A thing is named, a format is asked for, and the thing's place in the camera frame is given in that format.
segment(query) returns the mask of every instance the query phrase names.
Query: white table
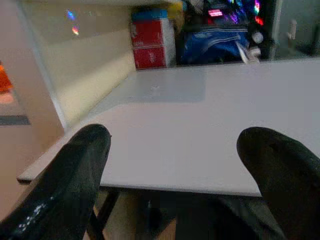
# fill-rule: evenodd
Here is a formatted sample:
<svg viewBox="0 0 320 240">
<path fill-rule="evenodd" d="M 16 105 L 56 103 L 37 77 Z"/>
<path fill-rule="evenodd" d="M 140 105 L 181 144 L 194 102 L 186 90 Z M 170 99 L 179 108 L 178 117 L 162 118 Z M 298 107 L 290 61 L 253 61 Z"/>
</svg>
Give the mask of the white table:
<svg viewBox="0 0 320 240">
<path fill-rule="evenodd" d="M 18 179 L 33 180 L 90 123 L 112 134 L 102 186 L 260 196 L 238 136 L 268 127 L 320 156 L 320 59 L 133 73 Z"/>
</svg>

